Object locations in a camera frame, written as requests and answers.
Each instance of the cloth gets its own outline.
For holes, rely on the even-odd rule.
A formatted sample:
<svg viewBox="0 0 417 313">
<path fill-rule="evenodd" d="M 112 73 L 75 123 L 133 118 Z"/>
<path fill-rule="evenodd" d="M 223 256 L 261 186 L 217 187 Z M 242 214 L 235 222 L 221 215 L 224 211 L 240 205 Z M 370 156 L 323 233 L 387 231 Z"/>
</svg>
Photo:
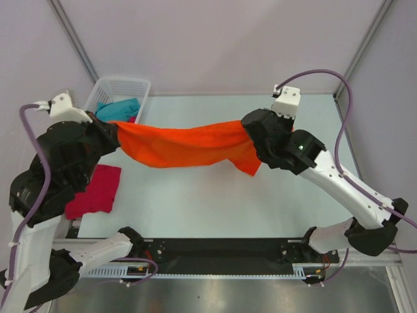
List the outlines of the cloth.
<svg viewBox="0 0 417 313">
<path fill-rule="evenodd" d="M 96 116 L 103 122 L 109 121 L 123 121 L 127 122 L 133 116 L 137 116 L 141 105 L 137 98 L 132 98 L 124 101 L 112 102 L 104 104 L 98 103 Z"/>
<path fill-rule="evenodd" d="M 136 115 L 129 118 L 128 123 L 135 123 L 136 121 Z"/>
<path fill-rule="evenodd" d="M 78 192 L 76 198 L 65 207 L 65 215 L 74 220 L 85 213 L 99 211 L 110 213 L 113 209 L 122 169 L 108 165 L 97 165 L 93 178 L 85 192 Z"/>
<path fill-rule="evenodd" d="M 117 135 L 122 150 L 153 168 L 204 166 L 227 159 L 254 176 L 261 165 L 240 121 L 191 129 L 113 123 L 119 126 Z"/>
</svg>

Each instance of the table surface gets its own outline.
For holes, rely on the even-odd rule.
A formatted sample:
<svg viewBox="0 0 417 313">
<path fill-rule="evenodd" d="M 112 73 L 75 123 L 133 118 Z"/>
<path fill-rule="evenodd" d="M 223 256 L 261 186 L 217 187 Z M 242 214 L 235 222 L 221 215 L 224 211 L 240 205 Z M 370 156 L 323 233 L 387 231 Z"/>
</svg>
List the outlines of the table surface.
<svg viewBox="0 0 417 313">
<path fill-rule="evenodd" d="M 191 128 L 242 119 L 269 108 L 270 96 L 151 97 L 140 123 Z M 308 130 L 331 151 L 341 126 L 331 95 L 303 95 L 295 128 Z M 347 140 L 343 165 L 356 174 Z M 329 226 L 351 217 L 319 187 L 289 171 L 262 164 L 255 177 L 229 161 L 195 168 L 156 169 L 120 149 L 100 160 L 122 168 L 111 213 L 84 215 L 79 237 L 109 237 L 130 226 L 144 237 L 301 237 L 312 226 Z"/>
</svg>

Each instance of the blue cloth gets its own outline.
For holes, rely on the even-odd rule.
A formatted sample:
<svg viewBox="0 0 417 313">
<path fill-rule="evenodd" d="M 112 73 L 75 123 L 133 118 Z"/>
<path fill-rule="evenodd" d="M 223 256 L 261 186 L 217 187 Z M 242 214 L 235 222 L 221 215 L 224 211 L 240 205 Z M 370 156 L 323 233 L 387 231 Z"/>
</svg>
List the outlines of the blue cloth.
<svg viewBox="0 0 417 313">
<path fill-rule="evenodd" d="M 137 98 L 128 100 L 112 102 L 104 104 L 103 102 L 98 103 L 96 116 L 103 122 L 109 121 L 122 121 L 127 122 L 132 116 L 137 116 L 141 105 Z"/>
</svg>

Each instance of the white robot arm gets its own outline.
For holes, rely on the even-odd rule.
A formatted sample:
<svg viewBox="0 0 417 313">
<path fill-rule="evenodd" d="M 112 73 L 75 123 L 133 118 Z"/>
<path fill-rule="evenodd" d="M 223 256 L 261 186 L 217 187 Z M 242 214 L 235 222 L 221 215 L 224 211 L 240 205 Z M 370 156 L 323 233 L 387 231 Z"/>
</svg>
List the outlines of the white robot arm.
<svg viewBox="0 0 417 313">
<path fill-rule="evenodd" d="M 16 242 L 10 243 L 9 269 L 0 272 L 0 283 L 6 288 L 2 313 L 20 312 L 19 307 L 29 309 L 56 299 L 69 292 L 83 274 L 123 258 L 143 244 L 143 238 L 133 229 L 122 228 L 114 236 L 86 248 L 52 250 L 55 230 L 66 204 L 74 199 L 75 193 L 85 190 L 100 157 L 116 150 L 119 143 L 112 125 L 74 108 L 66 93 L 37 104 L 38 110 L 47 111 L 53 121 L 37 139 L 51 179 L 33 215 L 31 208 L 46 181 L 39 155 L 11 184 L 10 207 L 17 236 L 14 236 Z M 22 294 L 23 285 L 26 294 Z"/>
<path fill-rule="evenodd" d="M 310 228 L 304 239 L 320 254 L 353 246 L 360 252 L 377 256 L 385 250 L 397 232 L 398 218 L 379 207 L 345 178 L 376 197 L 389 209 L 404 214 L 408 204 L 401 198 L 391 200 L 367 186 L 352 173 L 336 166 L 325 145 L 305 130 L 293 132 L 300 102 L 298 88 L 274 88 L 276 98 L 270 110 L 258 109 L 242 119 L 242 126 L 253 140 L 258 158 L 270 168 L 289 170 L 321 187 L 342 204 L 352 218 L 325 228 Z"/>
</svg>

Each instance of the laundry basket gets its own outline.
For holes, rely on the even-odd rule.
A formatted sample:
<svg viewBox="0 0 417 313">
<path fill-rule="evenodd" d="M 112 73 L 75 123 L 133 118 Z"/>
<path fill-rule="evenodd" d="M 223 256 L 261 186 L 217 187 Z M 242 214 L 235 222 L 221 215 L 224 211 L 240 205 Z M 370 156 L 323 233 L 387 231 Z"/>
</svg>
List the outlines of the laundry basket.
<svg viewBox="0 0 417 313">
<path fill-rule="evenodd" d="M 141 105 L 135 120 L 135 123 L 138 123 L 150 88 L 151 82 L 149 80 L 124 76 L 106 76 L 100 78 L 94 85 L 85 103 L 84 110 L 95 113 L 99 102 L 107 104 L 137 98 Z"/>
</svg>

